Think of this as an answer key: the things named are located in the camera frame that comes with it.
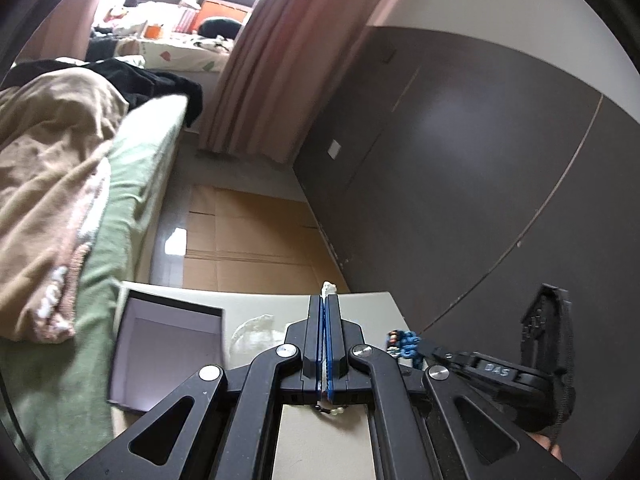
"white wall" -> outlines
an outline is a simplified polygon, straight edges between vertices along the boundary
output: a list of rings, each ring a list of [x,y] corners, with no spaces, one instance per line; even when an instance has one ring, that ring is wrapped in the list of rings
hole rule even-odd
[[[584,0],[396,0],[372,20],[520,50],[582,79],[640,122],[638,70]]]

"white table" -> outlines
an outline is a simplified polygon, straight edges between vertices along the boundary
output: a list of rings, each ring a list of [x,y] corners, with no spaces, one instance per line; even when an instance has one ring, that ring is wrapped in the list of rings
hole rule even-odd
[[[306,319],[309,296],[272,296],[209,292],[124,282],[124,288],[157,296],[222,308],[225,311],[223,341],[228,368],[249,364],[254,356],[229,352],[231,335],[245,321],[271,314],[274,329]],[[384,348],[390,330],[408,330],[398,306],[388,292],[340,294],[343,319],[362,327],[367,343]],[[116,316],[116,327],[120,316]],[[116,432],[122,422],[114,420]],[[309,406],[284,406],[273,468],[274,480],[375,478],[369,427],[363,406],[352,406],[342,415],[316,413]]]

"black pillow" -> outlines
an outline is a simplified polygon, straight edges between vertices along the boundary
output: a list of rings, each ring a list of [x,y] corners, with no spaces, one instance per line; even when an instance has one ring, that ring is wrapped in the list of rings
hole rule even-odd
[[[198,27],[198,34],[205,38],[213,38],[214,40],[218,36],[227,38],[228,40],[234,40],[240,32],[242,23],[233,18],[224,18],[222,16],[211,16],[202,20],[200,27]]]

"silver screw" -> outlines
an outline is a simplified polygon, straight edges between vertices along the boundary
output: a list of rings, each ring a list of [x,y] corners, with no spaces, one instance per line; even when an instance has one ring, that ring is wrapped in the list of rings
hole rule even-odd
[[[356,345],[351,351],[356,357],[370,357],[373,354],[373,348],[369,345]]]
[[[444,381],[444,379],[449,377],[449,370],[444,366],[434,365],[429,368],[429,377],[431,377],[431,379],[436,379],[436,381]]]
[[[214,365],[208,365],[201,368],[198,375],[203,381],[215,381],[220,377],[220,368]]]
[[[298,349],[289,343],[284,343],[284,345],[280,345],[276,349],[276,354],[280,357],[293,357],[297,352]]]

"gray tile floor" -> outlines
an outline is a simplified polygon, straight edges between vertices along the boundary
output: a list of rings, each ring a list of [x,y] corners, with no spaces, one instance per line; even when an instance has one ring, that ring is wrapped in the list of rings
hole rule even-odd
[[[186,228],[192,185],[205,184],[306,202],[291,168],[258,156],[237,158],[204,152],[198,150],[197,145],[197,134],[182,134],[160,211],[149,281],[153,285],[182,286],[184,256],[166,254],[165,244],[177,228]]]

